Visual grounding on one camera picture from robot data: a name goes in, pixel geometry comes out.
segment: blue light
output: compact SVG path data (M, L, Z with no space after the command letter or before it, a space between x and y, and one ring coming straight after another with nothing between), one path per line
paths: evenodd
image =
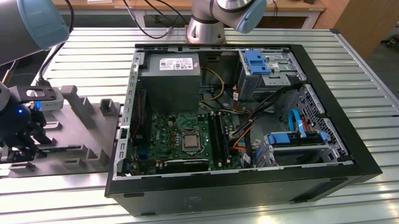
M42 102L41 102L41 101L37 101L37 102L35 102L35 106L37 106L37 109L41 111L41 108L42 108Z

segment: white label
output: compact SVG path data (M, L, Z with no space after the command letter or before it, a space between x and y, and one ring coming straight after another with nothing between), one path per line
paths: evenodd
M251 164L251 157L247 155L247 153L245 153L243 159Z
M238 97L239 97L239 93L238 93L238 92L234 92L234 93L233 93L233 99L234 99L235 101L238 101Z
M126 6L114 6L114 8L126 8Z
M161 70L194 70L193 58L163 58Z

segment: metal table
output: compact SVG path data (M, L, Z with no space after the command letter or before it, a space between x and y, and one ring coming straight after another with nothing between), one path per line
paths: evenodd
M165 30L149 28L153 35ZM338 98L383 174L314 203L133 217L105 198L107 173L0 180L0 222L30 223L355 223L399 218L399 101L343 39L330 30L227 29L229 43L302 44ZM93 103L125 103L137 43L185 43L185 30L153 40L135 28L77 28L46 77L74 84Z

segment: ram slot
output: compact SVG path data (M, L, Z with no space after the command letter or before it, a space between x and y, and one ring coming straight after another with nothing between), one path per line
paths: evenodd
M229 159L229 142L225 131L225 122L221 114L210 114L210 138L213 145L214 164L219 166L230 163Z

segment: power supply label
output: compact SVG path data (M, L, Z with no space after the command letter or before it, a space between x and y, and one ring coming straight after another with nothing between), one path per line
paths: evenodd
M163 58L161 70L194 70L193 58Z

